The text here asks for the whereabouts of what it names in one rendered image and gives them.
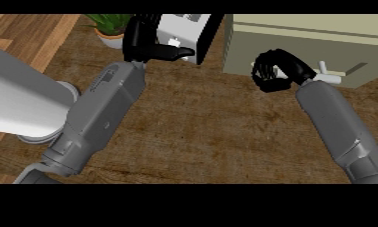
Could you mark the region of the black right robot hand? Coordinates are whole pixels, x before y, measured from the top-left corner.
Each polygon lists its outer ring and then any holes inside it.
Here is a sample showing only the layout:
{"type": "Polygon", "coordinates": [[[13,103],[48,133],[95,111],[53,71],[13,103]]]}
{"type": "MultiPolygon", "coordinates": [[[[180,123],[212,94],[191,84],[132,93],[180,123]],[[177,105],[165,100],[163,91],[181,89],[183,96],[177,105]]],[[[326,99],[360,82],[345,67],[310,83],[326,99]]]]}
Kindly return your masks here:
{"type": "Polygon", "coordinates": [[[268,50],[255,58],[251,78],[265,93],[287,90],[290,83],[301,85],[315,75],[301,59],[282,49],[268,50]]]}

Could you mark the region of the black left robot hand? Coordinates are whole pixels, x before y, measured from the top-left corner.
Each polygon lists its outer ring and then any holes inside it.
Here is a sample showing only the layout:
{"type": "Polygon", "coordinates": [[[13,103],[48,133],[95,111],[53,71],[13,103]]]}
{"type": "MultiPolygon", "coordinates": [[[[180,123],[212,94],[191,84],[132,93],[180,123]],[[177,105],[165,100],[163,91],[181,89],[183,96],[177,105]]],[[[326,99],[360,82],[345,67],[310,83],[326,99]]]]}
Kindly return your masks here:
{"type": "Polygon", "coordinates": [[[124,38],[122,54],[126,62],[146,63],[149,60],[175,61],[193,56],[194,50],[156,43],[156,29],[160,14],[135,14],[128,21],[124,38]]]}

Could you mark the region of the olive beige drawer cabinet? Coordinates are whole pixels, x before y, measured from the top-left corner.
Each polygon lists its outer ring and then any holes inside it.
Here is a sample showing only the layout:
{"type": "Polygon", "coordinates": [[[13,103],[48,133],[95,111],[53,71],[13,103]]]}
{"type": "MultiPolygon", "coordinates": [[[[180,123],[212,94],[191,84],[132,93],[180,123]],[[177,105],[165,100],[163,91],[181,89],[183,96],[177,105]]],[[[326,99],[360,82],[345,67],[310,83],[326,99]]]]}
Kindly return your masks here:
{"type": "Polygon", "coordinates": [[[378,14],[228,14],[222,71],[249,75],[256,56],[274,49],[357,88],[378,79],[378,14]]]}

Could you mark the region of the green plant in white pot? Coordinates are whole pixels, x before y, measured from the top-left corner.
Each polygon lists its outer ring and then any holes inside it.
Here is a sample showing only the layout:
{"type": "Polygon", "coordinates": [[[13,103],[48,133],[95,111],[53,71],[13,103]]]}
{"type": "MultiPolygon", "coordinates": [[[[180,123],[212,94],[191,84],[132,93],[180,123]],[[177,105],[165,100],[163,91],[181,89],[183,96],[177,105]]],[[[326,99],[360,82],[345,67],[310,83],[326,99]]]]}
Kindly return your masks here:
{"type": "Polygon", "coordinates": [[[112,49],[121,49],[124,31],[132,15],[85,14],[85,17],[93,21],[91,28],[103,44],[112,49]]]}

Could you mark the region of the white appliance with black side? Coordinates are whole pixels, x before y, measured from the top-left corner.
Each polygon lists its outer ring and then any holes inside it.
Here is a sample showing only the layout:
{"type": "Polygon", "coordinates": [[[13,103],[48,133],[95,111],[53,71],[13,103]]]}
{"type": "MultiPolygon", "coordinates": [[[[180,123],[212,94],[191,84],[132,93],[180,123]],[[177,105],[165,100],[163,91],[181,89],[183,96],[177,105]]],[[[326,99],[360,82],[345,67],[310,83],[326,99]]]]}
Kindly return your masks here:
{"type": "Polygon", "coordinates": [[[222,20],[222,14],[163,14],[156,29],[157,42],[194,50],[184,61],[200,65],[222,20]]]}

